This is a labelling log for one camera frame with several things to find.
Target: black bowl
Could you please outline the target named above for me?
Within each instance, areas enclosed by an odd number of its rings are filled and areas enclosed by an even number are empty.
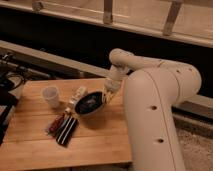
[[[79,115],[86,115],[94,112],[103,105],[102,92],[97,91],[84,96],[75,106],[75,112]]]

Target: paper cup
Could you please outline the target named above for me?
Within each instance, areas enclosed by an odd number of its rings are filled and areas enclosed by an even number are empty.
[[[49,86],[44,88],[42,90],[42,96],[50,107],[57,108],[59,106],[59,91],[57,87]]]

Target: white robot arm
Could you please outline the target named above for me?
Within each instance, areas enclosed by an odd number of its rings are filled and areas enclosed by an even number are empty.
[[[126,115],[135,171],[185,171],[171,107],[195,95],[201,77],[189,64],[135,56],[121,49],[110,53],[104,100],[124,84]]]

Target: black object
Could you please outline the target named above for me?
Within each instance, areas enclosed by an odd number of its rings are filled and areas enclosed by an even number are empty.
[[[6,90],[0,88],[0,105],[7,106],[6,109],[0,115],[0,126],[3,125],[11,107],[17,105],[18,100],[15,96],[8,93]]]
[[[75,112],[80,115],[89,114],[103,104],[102,92],[93,92],[83,97],[75,106]]]
[[[78,120],[69,116],[69,118],[67,119],[66,124],[64,125],[62,131],[60,132],[60,134],[57,136],[56,138],[56,142],[59,145],[62,146],[67,146],[72,133],[74,132],[76,126],[78,124]]]
[[[14,83],[6,77],[0,79],[0,87],[4,90],[10,91],[14,87]]]
[[[8,93],[6,90],[2,89],[0,87],[0,105],[4,105],[4,106],[7,106],[7,105],[14,105],[16,106],[18,103],[18,99]]]

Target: wooden table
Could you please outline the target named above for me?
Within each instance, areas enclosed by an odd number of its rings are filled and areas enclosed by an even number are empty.
[[[45,133],[48,123],[60,114],[77,88],[102,90],[103,79],[29,81],[0,147],[0,170],[30,170],[131,161],[121,91],[93,118],[94,127],[77,127],[67,148]],[[51,109],[41,97],[42,88],[56,85],[61,105]]]

